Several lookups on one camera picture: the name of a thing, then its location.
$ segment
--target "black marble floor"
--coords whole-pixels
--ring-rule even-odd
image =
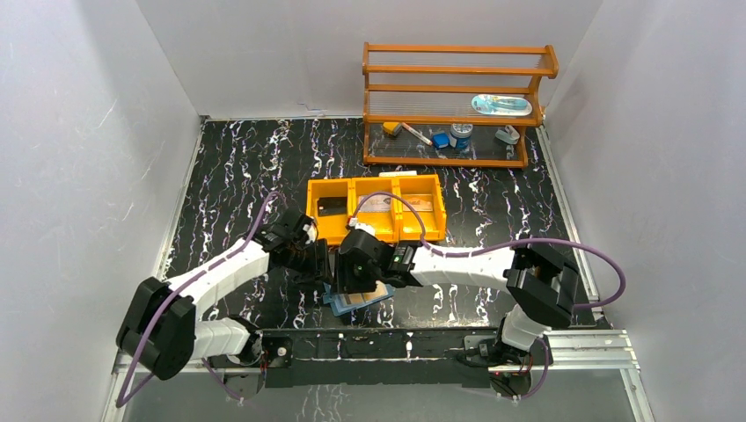
[[[380,171],[440,176],[449,216],[447,245],[496,244],[523,233],[567,238],[533,129],[527,133],[529,167],[523,171],[368,167],[362,165],[362,129],[360,119],[206,123],[166,275],[183,273],[236,242],[273,190],[284,193],[273,207],[305,209],[309,179],[376,176]],[[573,256],[570,250],[563,253]],[[322,304],[321,290],[299,288],[286,275],[276,271],[247,282],[206,317],[241,315],[261,328],[497,326],[514,304],[491,288],[410,287],[338,318]]]

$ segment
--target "white wall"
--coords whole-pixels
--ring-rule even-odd
[[[199,118],[134,0],[0,4],[0,413],[98,420]]]
[[[547,110],[659,421],[743,420],[746,4],[607,0]],[[616,281],[593,267],[608,295]]]
[[[562,69],[601,2],[138,0],[197,112],[216,118],[361,115],[364,41],[553,44]]]

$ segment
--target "wooden shelf rack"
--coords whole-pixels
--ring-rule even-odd
[[[545,47],[467,47],[467,46],[410,46],[365,43],[362,55],[362,73],[365,77],[363,121],[365,124],[366,164],[424,164],[459,165],[473,167],[518,167],[528,165],[525,147],[525,128],[542,124],[542,107],[538,101],[538,88],[542,77],[555,78],[559,64],[552,46]],[[405,76],[396,83],[391,75]],[[440,75],[432,83],[432,75]],[[450,80],[461,84],[444,84],[442,75],[453,75]],[[383,83],[372,83],[381,76]],[[528,86],[487,85],[486,77],[505,81],[529,78]],[[412,80],[428,80],[428,84],[412,84]],[[532,106],[528,116],[506,118],[487,116],[473,110],[471,100],[477,94],[506,94],[526,98]],[[452,154],[436,156],[380,155],[370,147],[370,126],[386,121],[404,121],[410,125],[450,125],[471,123],[479,126],[499,127],[513,125],[521,134],[513,159],[498,159],[480,143],[482,153],[476,151],[468,157]]]

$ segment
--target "metal frame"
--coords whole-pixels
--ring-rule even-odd
[[[545,128],[542,126],[537,130],[539,145],[544,153],[547,169],[550,178],[557,193],[557,200],[560,211],[567,225],[567,233],[571,240],[580,242],[577,229],[574,224],[573,216],[567,203],[564,188],[557,173],[557,167],[550,150],[549,138]],[[179,206],[176,209],[176,215],[167,240],[172,240],[176,233],[179,223],[181,205],[186,198],[186,189],[188,180],[194,168],[196,152],[201,145],[200,139],[194,149],[192,166],[186,176],[186,183],[183,187],[183,194],[179,200]],[[158,263],[158,275],[162,276],[165,259],[171,243],[167,242],[162,250],[161,262]],[[598,300],[596,284],[593,281],[588,261],[585,253],[580,251],[575,253],[575,257],[581,268],[582,279],[588,292],[589,299]],[[633,415],[637,422],[653,422],[654,416],[647,401],[647,395],[640,379],[640,365],[637,356],[632,348],[629,336],[626,330],[569,330],[569,331],[550,331],[547,332],[550,346],[552,348],[552,357],[554,363],[549,367],[551,370],[593,370],[593,369],[618,369],[625,385],[627,399],[633,410]],[[116,409],[116,396],[124,383],[124,377],[131,358],[125,354],[118,353],[113,365],[113,374],[111,388],[109,391],[106,408],[102,416],[102,422],[121,422],[124,419],[125,408]],[[490,371],[517,370],[517,367],[503,366],[490,367]],[[137,373],[147,372],[147,369],[138,366]],[[204,373],[208,370],[202,365],[200,360],[190,361],[182,372],[186,373]],[[221,369],[220,372],[235,375],[256,375],[257,368],[236,367]]]

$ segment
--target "black object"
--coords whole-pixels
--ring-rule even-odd
[[[464,337],[473,333],[494,342],[495,328],[447,329],[265,329],[263,341],[287,337],[292,340],[292,366],[270,366],[265,388],[339,384],[459,384],[466,388],[490,388],[489,373],[482,367],[467,367],[455,358]],[[407,344],[411,344],[407,361]],[[544,349],[531,348],[534,366],[544,365]],[[212,358],[215,368],[239,367],[224,356]]]
[[[269,253],[269,268],[285,267],[296,272],[295,282],[317,284],[330,282],[332,269],[326,239],[310,242],[306,231],[313,220],[296,209],[282,213],[277,222],[265,224],[252,239]]]
[[[376,291],[376,281],[384,281],[383,268],[391,261],[394,248],[381,242],[367,231],[352,229],[337,250],[335,294],[367,293]]]
[[[339,198],[319,198],[317,207],[319,217],[326,217],[328,215],[346,215],[347,197],[342,196]]]
[[[396,244],[393,256],[391,256],[391,262],[384,272],[387,284],[396,288],[406,286],[422,287],[411,274],[414,268],[412,259],[419,247],[420,242],[416,241],[404,241]]]
[[[516,248],[513,265],[503,275],[529,318],[552,328],[570,326],[580,281],[574,262],[548,244],[528,244]]]
[[[242,350],[236,357],[238,357],[238,359],[241,360],[241,363],[245,365],[258,366],[260,357],[264,353],[261,342],[262,338],[259,334],[259,327],[241,316],[229,316],[229,318],[243,325],[244,328],[246,328],[246,331],[249,332],[249,339],[246,340],[244,350]]]
[[[116,337],[121,350],[135,355],[145,328],[171,292],[168,284],[154,277],[140,283]],[[140,363],[158,379],[178,374],[192,357],[195,314],[192,298],[178,296],[158,319],[140,357]]]

